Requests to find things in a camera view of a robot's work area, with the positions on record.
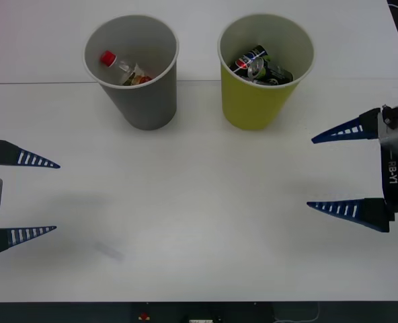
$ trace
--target plastic bottle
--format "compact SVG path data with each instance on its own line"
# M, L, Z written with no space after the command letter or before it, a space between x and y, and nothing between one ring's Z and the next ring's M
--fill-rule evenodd
M138 85L152 80L136 62L128 58L119 59L108 50L102 54L100 61L108 67L118 85Z

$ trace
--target soda can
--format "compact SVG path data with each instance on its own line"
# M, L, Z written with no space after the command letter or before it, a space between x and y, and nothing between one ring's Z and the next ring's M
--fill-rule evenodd
M268 83L269 85L282 85L293 81L293 75L281 66L272 64L263 57L257 57L247 69L247 77Z
M245 77L245 76L241 76L241 78L246 80L246 81L248 81L248 82L252 82L252 83L255 83L255 84L259 84L259 85L267 85L267 86L272 85L272 84L269 84L269 83L266 83L266 82L259 81L257 79L249 79L248 77Z
M258 45L249 51L247 54L244 54L242 57L238 58L229 68L236 75L241 77L247 77L248 67L250 64L258 57L267 56L268 53L266 50Z

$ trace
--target paper cup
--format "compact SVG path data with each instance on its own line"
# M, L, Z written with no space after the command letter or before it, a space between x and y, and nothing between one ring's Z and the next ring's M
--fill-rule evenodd
M133 86L116 84L100 63L105 50L136 61L153 80ZM154 130L167 124L177 110L178 51L177 36L166 24L147 15L126 15L95 30L85 45L83 61L132 126Z
M292 82L258 85L229 69L230 64L257 45L262 45L273 61L293 74ZM298 24L278 15L255 14L242 17L223 30L218 56L223 113L236 127L260 130L275 119L292 91L311 71L315 51L310 36Z

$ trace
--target gray cup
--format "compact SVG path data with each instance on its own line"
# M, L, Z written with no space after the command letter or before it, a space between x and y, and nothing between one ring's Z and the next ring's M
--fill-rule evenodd
M153 80L121 86L100 63L105 50L127 56ZM177 110L177 56L179 44L173 30L146 15L126 15L110 20L89 37L83 60L87 72L103 87L126 120L142 130L166 125Z

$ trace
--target black floor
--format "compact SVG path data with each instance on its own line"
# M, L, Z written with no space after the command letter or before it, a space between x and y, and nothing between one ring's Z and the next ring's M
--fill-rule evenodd
M150 323L184 323L186 318L210 315L221 316L223 323L273 323L274 313L284 320L310 320L317 314L317 303L0 304L0 323L144 322L138 319L141 313L150 316ZM398 302L321 302L316 323L398 323Z

